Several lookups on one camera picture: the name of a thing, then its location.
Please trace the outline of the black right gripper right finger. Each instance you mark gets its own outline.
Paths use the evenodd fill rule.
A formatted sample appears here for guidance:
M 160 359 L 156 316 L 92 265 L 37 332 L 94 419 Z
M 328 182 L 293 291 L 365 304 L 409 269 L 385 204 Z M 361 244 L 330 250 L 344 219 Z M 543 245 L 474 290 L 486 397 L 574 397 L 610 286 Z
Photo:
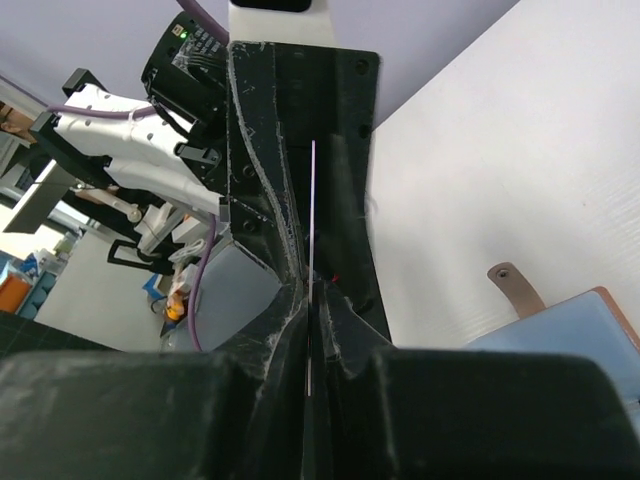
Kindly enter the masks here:
M 500 470 L 484 384 L 491 356 L 398 349 L 333 284 L 317 283 L 337 479 L 491 479 Z

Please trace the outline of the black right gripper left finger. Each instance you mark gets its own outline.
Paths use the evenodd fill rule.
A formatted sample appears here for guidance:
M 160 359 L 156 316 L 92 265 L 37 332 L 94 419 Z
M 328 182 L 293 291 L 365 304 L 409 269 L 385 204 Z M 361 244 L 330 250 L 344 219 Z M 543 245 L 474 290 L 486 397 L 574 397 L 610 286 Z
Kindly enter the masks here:
M 152 479 L 297 479 L 303 460 L 308 302 L 282 286 L 210 353 L 154 359 Z

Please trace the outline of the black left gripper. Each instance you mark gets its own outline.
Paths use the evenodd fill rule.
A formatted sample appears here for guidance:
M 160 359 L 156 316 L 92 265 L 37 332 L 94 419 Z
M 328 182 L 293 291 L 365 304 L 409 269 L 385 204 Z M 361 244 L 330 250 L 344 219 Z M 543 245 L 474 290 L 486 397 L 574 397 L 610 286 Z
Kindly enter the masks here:
M 225 195 L 228 186 L 234 241 L 293 288 L 303 284 L 303 247 L 278 108 L 278 69 L 305 60 L 307 49 L 232 42 L 227 114 L 227 49 L 181 12 L 141 75 L 149 102 L 180 136 L 173 153 L 207 189 Z

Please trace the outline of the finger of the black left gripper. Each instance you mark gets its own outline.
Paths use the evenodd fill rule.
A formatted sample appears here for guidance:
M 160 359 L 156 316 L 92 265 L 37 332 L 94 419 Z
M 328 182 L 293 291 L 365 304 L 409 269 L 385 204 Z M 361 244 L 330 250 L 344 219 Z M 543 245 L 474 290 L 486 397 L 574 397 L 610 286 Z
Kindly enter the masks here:
M 367 230 L 367 180 L 380 57 L 333 49 L 332 108 L 318 153 L 316 231 L 320 272 L 352 309 L 391 339 Z

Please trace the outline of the silver VIP card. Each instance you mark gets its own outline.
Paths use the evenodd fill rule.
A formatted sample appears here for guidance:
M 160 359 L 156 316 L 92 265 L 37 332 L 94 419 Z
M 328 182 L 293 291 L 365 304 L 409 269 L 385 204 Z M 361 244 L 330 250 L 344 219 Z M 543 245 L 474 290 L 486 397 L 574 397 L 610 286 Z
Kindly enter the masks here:
M 313 299 L 314 299 L 314 275 L 315 275 L 315 200 L 316 200 L 316 140 L 311 141 L 310 160 L 310 211 L 309 211 L 309 259 L 308 259 L 308 359 L 307 359 L 307 380 L 306 394 L 312 395 L 312 320 L 313 320 Z

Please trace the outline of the tan leather card holder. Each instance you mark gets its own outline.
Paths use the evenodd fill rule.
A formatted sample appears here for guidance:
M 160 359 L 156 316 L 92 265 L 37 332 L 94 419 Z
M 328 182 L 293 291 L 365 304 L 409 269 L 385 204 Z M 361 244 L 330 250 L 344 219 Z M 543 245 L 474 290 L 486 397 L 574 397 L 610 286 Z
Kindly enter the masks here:
M 491 267 L 487 277 L 518 319 L 472 340 L 469 349 L 588 358 L 605 371 L 628 406 L 639 408 L 639 334 L 606 288 L 547 306 L 509 262 Z

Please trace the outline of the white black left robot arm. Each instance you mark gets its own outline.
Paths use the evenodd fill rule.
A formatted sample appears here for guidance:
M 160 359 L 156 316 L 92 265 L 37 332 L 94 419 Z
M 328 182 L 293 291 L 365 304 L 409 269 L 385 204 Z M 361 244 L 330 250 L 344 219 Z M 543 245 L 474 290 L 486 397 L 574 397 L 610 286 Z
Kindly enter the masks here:
M 184 1 L 141 75 L 146 99 L 113 95 L 85 69 L 34 134 L 69 174 L 213 215 L 285 284 L 334 281 L 390 334 L 366 230 L 381 66 L 336 45 L 323 1 L 234 1 L 221 26 Z

